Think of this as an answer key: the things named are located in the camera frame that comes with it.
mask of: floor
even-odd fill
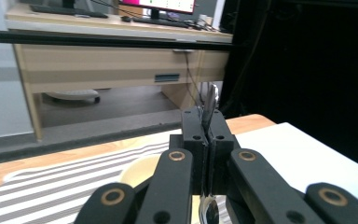
[[[53,102],[43,96],[43,140],[0,138],[0,162],[180,128],[181,111],[160,86],[97,90],[101,102]]]

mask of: wooden desk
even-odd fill
[[[34,13],[17,4],[6,14],[10,30],[81,35],[109,35],[153,39],[230,43],[232,35],[136,22],[119,16],[108,19],[77,18]],[[187,77],[186,57],[172,49],[125,49],[70,46],[15,45],[21,80],[35,135],[42,138],[40,93],[145,85],[161,85],[162,92],[179,108],[194,104],[187,90],[196,95]],[[196,83],[223,80],[228,52],[195,50],[188,53],[189,70]],[[156,81],[156,75],[179,75],[176,80]]]
[[[240,117],[236,119],[229,119],[227,121],[228,127],[233,134],[246,133],[252,130],[268,127],[275,123],[260,115],[251,115]],[[106,144],[100,144],[93,147],[82,147],[73,150],[67,150],[59,153],[48,154],[45,156],[33,157],[18,161],[9,161],[0,163],[0,184],[5,175],[18,170],[53,165],[66,161],[73,161],[83,159],[91,156],[96,156],[108,152],[121,150],[128,147],[140,147],[145,144],[153,144],[153,142],[160,142],[161,137],[167,137],[169,133],[156,133],[142,137],[126,139]]]

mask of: striped mat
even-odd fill
[[[130,162],[168,149],[168,142],[8,175],[0,186],[0,223],[73,223],[98,187],[116,182]],[[221,220],[230,223],[218,196]]]

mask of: cable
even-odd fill
[[[191,82],[192,84],[196,87],[197,93],[199,94],[199,98],[200,98],[200,102],[203,104],[203,100],[202,100],[202,96],[199,90],[199,87],[197,86],[197,83],[194,81],[193,76],[191,75],[191,71],[190,71],[190,67],[188,65],[188,56],[187,56],[188,52],[185,52],[185,57],[186,57],[186,87],[187,87],[187,91],[190,94],[191,98],[193,99],[194,103],[197,106],[200,106],[200,103],[196,100],[196,98],[193,96],[193,94],[191,93],[190,88],[188,87],[188,77],[191,78]]]
[[[139,18],[139,16],[146,16],[147,17],[147,15],[144,15],[144,14],[140,14],[140,13],[137,13],[137,12],[130,12],[128,10],[124,10],[124,9],[119,8],[119,7],[115,7],[113,5],[110,5],[110,4],[106,3],[106,2],[104,2],[103,0],[91,0],[91,2],[94,2],[96,4],[100,4],[102,6],[115,8],[115,9],[120,10],[120,11],[122,11],[124,13],[127,13],[127,14],[129,14],[129,15],[131,15],[133,17],[137,17],[137,18]]]

